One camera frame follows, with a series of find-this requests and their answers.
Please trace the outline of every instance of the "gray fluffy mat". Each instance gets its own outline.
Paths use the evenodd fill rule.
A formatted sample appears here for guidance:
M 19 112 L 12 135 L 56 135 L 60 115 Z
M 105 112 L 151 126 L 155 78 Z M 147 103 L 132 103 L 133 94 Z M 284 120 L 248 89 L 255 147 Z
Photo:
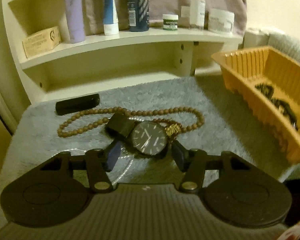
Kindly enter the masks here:
M 242 97 L 227 91 L 221 76 L 180 78 L 140 84 L 100 93 L 100 107 L 121 106 L 131 110 L 153 110 L 175 106 L 191 106 L 202 111 L 205 124 L 201 128 L 178 136 L 186 148 L 204 149 L 211 155 L 229 150 L 256 165 L 276 179 L 283 181 L 292 171 L 277 141 L 252 115 Z M 55 102 L 30 106 L 21 119 L 0 175 L 0 193 L 3 188 L 46 161 L 53 155 L 70 150 L 73 155 L 92 148 L 106 147 L 111 139 L 98 127 L 70 138 L 59 138 L 56 130 L 69 116 L 57 116 Z M 170 114 L 168 117 L 189 125 L 195 121 L 191 114 Z M 82 117 L 70 126 L 79 128 L 99 116 Z M 109 174 L 116 182 L 180 183 L 182 173 L 168 155 L 163 160 L 143 159 L 122 151 L 114 171 Z M 83 173 L 76 178 L 86 183 Z M 207 172 L 205 185 L 217 178 L 216 172 Z M 0 208 L 0 228 L 6 223 Z

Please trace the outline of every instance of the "white spray bottle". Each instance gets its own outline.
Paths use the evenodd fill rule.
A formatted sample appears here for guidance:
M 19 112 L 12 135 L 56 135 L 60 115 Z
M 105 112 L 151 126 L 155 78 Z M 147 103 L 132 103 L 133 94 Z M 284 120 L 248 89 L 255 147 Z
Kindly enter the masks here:
M 206 9 L 205 0 L 191 0 L 190 2 L 190 27 L 203 30 Z

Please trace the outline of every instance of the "wristwatch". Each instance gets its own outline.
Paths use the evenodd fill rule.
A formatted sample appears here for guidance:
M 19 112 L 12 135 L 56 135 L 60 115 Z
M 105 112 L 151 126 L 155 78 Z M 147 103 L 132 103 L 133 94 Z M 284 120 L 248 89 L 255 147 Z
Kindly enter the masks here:
M 165 129 L 155 122 L 132 120 L 123 114 L 115 113 L 106 124 L 106 131 L 145 155 L 164 156 L 168 149 Z

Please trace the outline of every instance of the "blue and white tube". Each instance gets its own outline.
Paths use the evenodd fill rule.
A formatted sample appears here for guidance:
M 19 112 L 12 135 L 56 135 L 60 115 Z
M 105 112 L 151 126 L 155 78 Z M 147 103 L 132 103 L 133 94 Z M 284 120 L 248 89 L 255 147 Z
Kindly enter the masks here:
M 103 27 L 105 35 L 113 35 L 119 33 L 118 15 L 114 0 L 104 0 Z

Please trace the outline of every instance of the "black watch strap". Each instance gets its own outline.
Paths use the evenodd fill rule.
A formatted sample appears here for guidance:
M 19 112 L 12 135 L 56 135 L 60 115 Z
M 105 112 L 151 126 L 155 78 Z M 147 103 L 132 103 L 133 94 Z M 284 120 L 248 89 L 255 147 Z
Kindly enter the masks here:
M 136 121 L 130 120 L 123 114 L 115 113 L 106 124 L 106 131 L 114 137 L 127 138 L 136 126 Z

